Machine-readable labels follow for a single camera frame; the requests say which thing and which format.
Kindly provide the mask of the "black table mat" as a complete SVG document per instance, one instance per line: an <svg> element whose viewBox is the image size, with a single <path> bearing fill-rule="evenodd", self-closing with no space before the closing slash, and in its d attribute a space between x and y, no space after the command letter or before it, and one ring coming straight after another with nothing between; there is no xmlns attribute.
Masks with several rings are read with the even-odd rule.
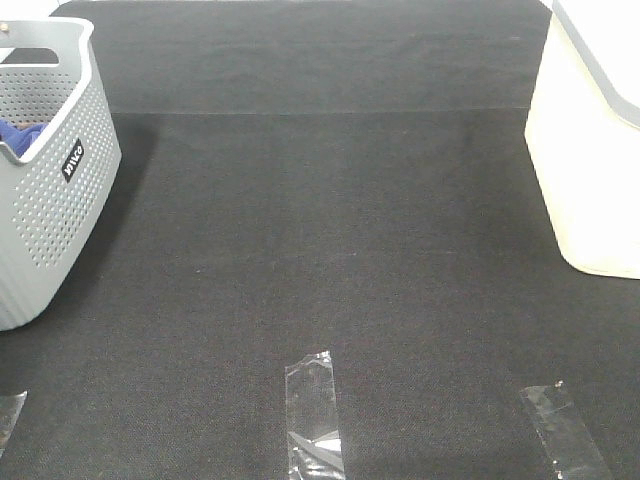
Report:
<svg viewBox="0 0 640 480"><path fill-rule="evenodd" d="M1 337L5 479L280 479L332 354L353 479L546 479L565 382L639 475L639 285L561 257L523 129L536 1L70 2L123 152L49 308Z"/></svg>

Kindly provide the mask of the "middle clear tape strip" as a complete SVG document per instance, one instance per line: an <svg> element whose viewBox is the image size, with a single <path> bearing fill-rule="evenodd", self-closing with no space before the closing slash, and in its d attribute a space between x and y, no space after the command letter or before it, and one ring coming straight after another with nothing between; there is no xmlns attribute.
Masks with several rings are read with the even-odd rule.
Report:
<svg viewBox="0 0 640 480"><path fill-rule="evenodd" d="M344 479L333 364L328 351L285 368L290 479Z"/></svg>

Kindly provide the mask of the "clear tape strip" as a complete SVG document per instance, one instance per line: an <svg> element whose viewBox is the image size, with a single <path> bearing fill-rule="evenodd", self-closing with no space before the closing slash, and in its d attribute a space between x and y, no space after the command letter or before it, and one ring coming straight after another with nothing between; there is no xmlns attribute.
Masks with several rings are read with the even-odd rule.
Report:
<svg viewBox="0 0 640 480"><path fill-rule="evenodd" d="M28 392L23 391L16 395L0 396L0 456L6 450L27 395Z"/></svg>
<svg viewBox="0 0 640 480"><path fill-rule="evenodd" d="M333 364L328 351L285 368L290 479L344 479Z"/></svg>
<svg viewBox="0 0 640 480"><path fill-rule="evenodd" d="M520 399L538 435L554 479L612 479L563 380L528 386Z"/></svg>

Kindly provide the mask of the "grey perforated laundry basket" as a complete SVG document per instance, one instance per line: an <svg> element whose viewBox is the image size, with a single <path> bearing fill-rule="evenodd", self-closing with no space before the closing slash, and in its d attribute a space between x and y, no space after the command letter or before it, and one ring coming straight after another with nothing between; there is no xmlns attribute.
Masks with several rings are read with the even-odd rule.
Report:
<svg viewBox="0 0 640 480"><path fill-rule="evenodd" d="M93 24L48 17L1 23L4 49L53 62L1 66L1 122L42 132L24 152L1 143L1 328L49 305L88 240L122 158L94 56Z"/></svg>

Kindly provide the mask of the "white plastic basket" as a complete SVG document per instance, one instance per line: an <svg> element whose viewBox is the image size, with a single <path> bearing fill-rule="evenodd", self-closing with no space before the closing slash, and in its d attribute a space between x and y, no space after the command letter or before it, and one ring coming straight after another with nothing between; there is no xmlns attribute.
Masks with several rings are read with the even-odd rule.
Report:
<svg viewBox="0 0 640 480"><path fill-rule="evenodd" d="M552 1L524 137L562 257L639 276L639 4Z"/></svg>

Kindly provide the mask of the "blue cloth in basket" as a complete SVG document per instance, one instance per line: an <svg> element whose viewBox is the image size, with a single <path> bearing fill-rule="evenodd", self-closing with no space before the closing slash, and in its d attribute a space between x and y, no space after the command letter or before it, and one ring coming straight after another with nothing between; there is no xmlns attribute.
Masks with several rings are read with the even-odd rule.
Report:
<svg viewBox="0 0 640 480"><path fill-rule="evenodd" d="M14 125L2 119L0 123L1 141L17 157L21 157L46 129L47 123L24 123Z"/></svg>

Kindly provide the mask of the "right clear tape strip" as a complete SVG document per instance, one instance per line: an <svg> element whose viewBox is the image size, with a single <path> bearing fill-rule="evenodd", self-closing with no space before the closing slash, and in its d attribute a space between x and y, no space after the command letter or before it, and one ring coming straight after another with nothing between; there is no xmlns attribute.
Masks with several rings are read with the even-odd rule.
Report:
<svg viewBox="0 0 640 480"><path fill-rule="evenodd" d="M612 479L563 380L528 386L520 399L538 435L554 479Z"/></svg>

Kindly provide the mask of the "left clear tape strip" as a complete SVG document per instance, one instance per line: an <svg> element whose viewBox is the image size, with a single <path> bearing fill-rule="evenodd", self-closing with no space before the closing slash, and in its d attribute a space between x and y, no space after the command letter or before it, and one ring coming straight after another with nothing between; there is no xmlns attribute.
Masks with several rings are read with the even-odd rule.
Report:
<svg viewBox="0 0 640 480"><path fill-rule="evenodd" d="M6 450L27 395L28 392L23 391L16 395L0 396L0 456Z"/></svg>

